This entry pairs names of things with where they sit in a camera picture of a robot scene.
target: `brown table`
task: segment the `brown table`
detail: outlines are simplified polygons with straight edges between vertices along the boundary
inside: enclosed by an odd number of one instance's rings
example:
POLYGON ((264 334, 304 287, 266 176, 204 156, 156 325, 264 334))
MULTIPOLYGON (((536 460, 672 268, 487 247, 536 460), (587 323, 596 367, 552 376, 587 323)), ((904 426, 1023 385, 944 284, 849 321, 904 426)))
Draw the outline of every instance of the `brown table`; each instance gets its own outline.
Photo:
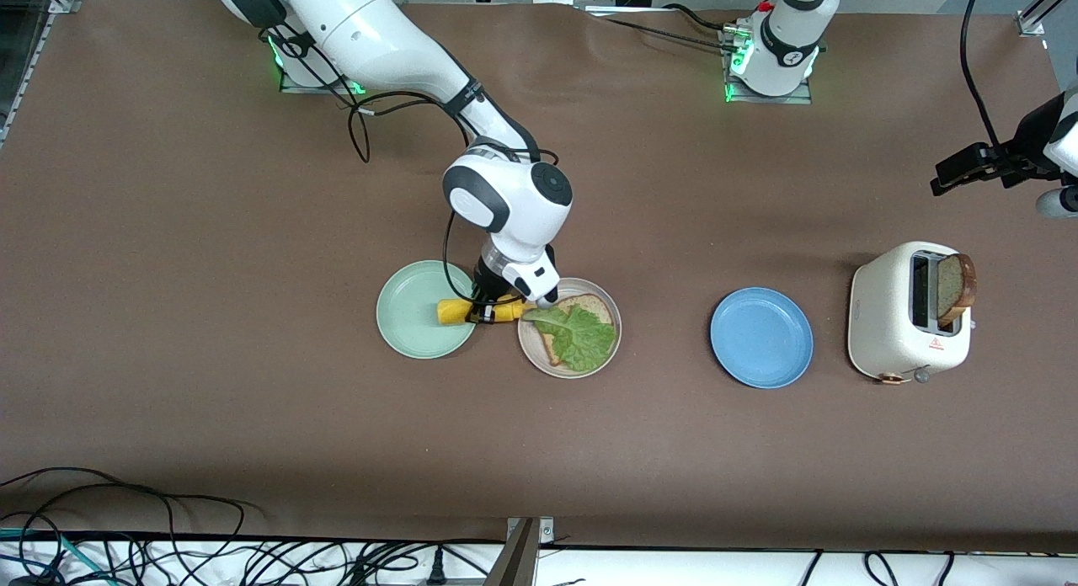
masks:
MULTIPOLYGON (((617 298, 610 366, 551 379, 512 325, 397 355, 374 303, 439 255, 453 125, 373 122, 362 165, 334 102, 278 95, 220 3, 86 0, 0 152, 3 475, 79 464, 243 498, 266 534, 496 538, 543 514, 576 543, 1078 545, 1075 226, 1036 215, 1045 184, 927 186, 983 137, 959 19, 839 15, 815 103, 777 107, 724 103, 707 48, 566 6, 406 12, 562 155, 559 266, 617 298), (956 371, 873 386, 844 352, 848 282, 914 238, 975 256, 979 329, 956 371), (716 303, 749 285, 812 321, 812 366, 782 391, 736 383, 707 344, 716 303)), ((1048 56, 1007 17, 970 38, 1009 134, 1054 94, 1048 56)), ((482 236, 458 231, 469 266, 482 236)), ((124 501, 73 501, 66 525, 164 528, 124 501)), ((186 528, 229 525, 196 514, 186 528)))

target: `green lettuce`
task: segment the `green lettuce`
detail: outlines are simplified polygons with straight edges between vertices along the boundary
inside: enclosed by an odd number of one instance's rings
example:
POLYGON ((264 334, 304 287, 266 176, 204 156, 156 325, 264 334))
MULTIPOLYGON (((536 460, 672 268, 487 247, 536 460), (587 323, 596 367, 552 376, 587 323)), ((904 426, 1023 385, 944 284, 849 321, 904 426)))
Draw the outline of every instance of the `green lettuce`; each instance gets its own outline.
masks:
POLYGON ((528 310, 524 321, 531 321, 540 334, 554 336, 554 354, 573 372, 593 372, 610 355, 617 332, 609 322, 600 322, 592 310, 559 307, 528 310))

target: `white floor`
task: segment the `white floor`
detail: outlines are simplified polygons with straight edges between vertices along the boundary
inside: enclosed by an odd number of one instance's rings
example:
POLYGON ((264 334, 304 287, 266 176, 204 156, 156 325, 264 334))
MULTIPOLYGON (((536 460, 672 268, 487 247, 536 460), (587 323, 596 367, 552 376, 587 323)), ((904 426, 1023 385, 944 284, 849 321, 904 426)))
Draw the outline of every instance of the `white floor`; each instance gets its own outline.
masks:
MULTIPOLYGON (((268 548, 273 543, 265 543, 268 548)), ((259 553, 243 549, 241 546, 257 546, 258 542, 241 542, 230 545, 224 550, 233 554, 216 558, 208 562, 197 575, 206 586, 239 586, 243 584, 245 563, 253 560, 259 553)), ((312 543, 304 545, 288 555, 295 562, 307 556, 309 552, 321 545, 312 543)), ((118 557, 116 563, 125 562, 126 543, 112 543, 111 549, 118 557)), ((166 555, 172 552, 172 544, 158 542, 153 545, 153 555, 166 555)), ((220 543, 181 542, 179 547, 184 552, 212 553, 220 543)), ((327 568, 338 566, 343 561, 355 559, 361 544, 345 545, 348 558, 344 552, 333 548, 315 557, 304 568, 327 568)), ((453 545, 454 550, 467 556, 484 568, 489 568, 496 559, 500 546, 497 545, 453 545)), ((103 544, 88 542, 79 545, 82 552, 93 562, 108 567, 103 555, 103 544)), ((41 562, 50 562, 56 550, 54 542, 34 542, 27 544, 26 558, 41 562)), ((17 556, 18 546, 15 542, 0 542, 0 555, 17 556)), ((430 573, 430 562, 433 550, 428 548, 416 554, 418 566, 410 571, 383 572, 378 575, 378 584, 383 586, 423 584, 430 573)), ((943 570, 946 558, 943 555, 900 554, 885 555, 898 584, 901 586, 935 586, 943 570)), ((544 550, 540 554, 536 586, 564 585, 580 578, 582 586, 631 586, 631 585, 754 585, 754 586, 797 586, 801 583, 812 553, 751 553, 751 552, 630 552, 630 550, 544 550)), ((194 567, 202 559, 188 557, 189 567, 194 567)), ((195 581, 182 581, 186 575, 176 557, 161 561, 171 577, 151 569, 146 576, 148 586, 198 586, 195 581)), ((266 567, 266 571, 258 578, 259 584, 274 582, 288 568, 273 563, 263 556, 258 568, 266 567)), ((887 582, 882 566, 876 564, 876 572, 887 582)), ((89 572, 83 561, 72 555, 66 555, 61 564, 61 573, 67 581, 89 572)), ((336 586, 343 570, 308 575, 309 586, 336 586)), ((464 562, 445 555, 445 574, 450 578, 481 577, 481 574, 464 562)), ((18 562, 0 560, 0 584, 26 575, 18 562)), ((120 574, 129 578, 129 574, 120 574)), ((959 555, 954 568, 946 578, 946 586, 1064 586, 1068 581, 1078 582, 1078 558, 1048 558, 1029 556, 1003 555, 959 555)), ((105 585, 105 581, 92 582, 105 585)), ((810 584, 873 586, 874 582, 861 564, 861 555, 852 553, 825 553, 810 584)), ((301 576, 293 575, 278 586, 306 586, 301 576)))

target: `bread slice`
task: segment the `bread slice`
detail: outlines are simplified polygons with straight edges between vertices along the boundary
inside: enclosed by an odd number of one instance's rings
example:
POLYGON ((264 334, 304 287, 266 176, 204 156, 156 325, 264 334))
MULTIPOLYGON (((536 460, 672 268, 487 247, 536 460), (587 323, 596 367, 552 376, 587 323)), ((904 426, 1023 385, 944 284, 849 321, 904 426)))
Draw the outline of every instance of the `bread slice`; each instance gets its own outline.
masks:
MULTIPOLYGON (((565 310, 566 313, 572 310, 573 306, 582 307, 584 310, 595 315, 599 318, 599 322, 605 322, 606 324, 613 324, 613 315, 610 315, 610 309, 599 298, 596 294, 584 294, 584 295, 573 295, 569 298, 564 298, 564 301, 555 303, 554 307, 565 310)), ((550 357, 550 364, 553 366, 558 366, 558 364, 564 363, 562 357, 558 357, 554 352, 554 336, 551 334, 540 334, 542 336, 542 344, 547 347, 547 357, 550 357)))
POLYGON ((966 253, 954 253, 937 267, 936 320, 946 327, 973 306, 977 297, 977 271, 966 253))

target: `white toaster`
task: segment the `white toaster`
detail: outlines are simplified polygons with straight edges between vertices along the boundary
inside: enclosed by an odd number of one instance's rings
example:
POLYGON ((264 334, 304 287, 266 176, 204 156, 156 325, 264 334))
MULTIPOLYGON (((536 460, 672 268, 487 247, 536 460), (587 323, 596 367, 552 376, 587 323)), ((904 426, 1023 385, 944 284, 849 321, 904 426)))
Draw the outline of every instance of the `white toaster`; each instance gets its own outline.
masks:
POLYGON ((966 360, 971 309, 946 327, 936 320, 937 266, 952 253, 912 241, 854 273, 846 337, 854 367, 886 383, 926 382, 966 360))

